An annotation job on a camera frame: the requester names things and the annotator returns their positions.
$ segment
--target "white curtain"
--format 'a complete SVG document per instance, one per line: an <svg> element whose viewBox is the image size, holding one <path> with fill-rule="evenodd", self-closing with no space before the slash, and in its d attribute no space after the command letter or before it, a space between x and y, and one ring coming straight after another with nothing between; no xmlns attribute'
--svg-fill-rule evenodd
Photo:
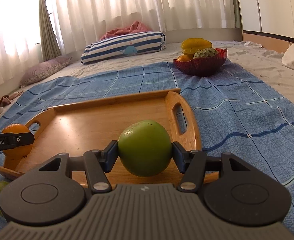
<svg viewBox="0 0 294 240"><path fill-rule="evenodd" d="M63 54L139 20L153 30L234 28L232 0L52 0Z"/></svg>
<svg viewBox="0 0 294 240"><path fill-rule="evenodd" d="M39 62L38 3L0 0L0 85Z"/></svg>

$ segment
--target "blue and white striped cushion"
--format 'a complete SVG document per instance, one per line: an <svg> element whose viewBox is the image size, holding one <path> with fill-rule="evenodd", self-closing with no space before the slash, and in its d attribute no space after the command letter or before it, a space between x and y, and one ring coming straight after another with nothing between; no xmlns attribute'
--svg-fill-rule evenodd
<svg viewBox="0 0 294 240"><path fill-rule="evenodd" d="M141 32L112 37L88 45L80 59L82 63L88 63L156 52L165 48L165 40L166 37L162 32Z"/></svg>

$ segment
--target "blue checkered blanket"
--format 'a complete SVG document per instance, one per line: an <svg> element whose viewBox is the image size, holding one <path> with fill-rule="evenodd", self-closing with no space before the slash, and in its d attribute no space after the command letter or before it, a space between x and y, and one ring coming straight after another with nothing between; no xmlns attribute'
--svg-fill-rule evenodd
<svg viewBox="0 0 294 240"><path fill-rule="evenodd" d="M0 119L0 131L50 106L173 88L181 88L194 111L204 151L232 152L287 187L292 206L284 224L294 233L294 104L229 60L207 78L181 73L168 62L57 78L23 93ZM0 165L3 159L0 154ZM0 217L0 228L5 223Z"/></svg>

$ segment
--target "fruit bowl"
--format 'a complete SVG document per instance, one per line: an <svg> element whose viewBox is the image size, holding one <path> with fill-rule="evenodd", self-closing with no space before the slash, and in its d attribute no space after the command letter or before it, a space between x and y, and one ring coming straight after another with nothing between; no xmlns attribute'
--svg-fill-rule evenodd
<svg viewBox="0 0 294 240"><path fill-rule="evenodd" d="M194 58L190 61L182 62L173 60L174 65L185 74L199 77L213 75L226 61L227 49L215 49L218 53L212 57Z"/></svg>

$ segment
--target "purple pillow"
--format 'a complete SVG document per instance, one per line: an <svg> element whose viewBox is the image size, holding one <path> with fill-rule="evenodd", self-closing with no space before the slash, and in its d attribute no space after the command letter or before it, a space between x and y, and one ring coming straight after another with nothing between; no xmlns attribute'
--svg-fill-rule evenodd
<svg viewBox="0 0 294 240"><path fill-rule="evenodd" d="M25 72L19 87L22 88L34 84L55 74L68 66L70 61L71 57L59 56L31 67Z"/></svg>

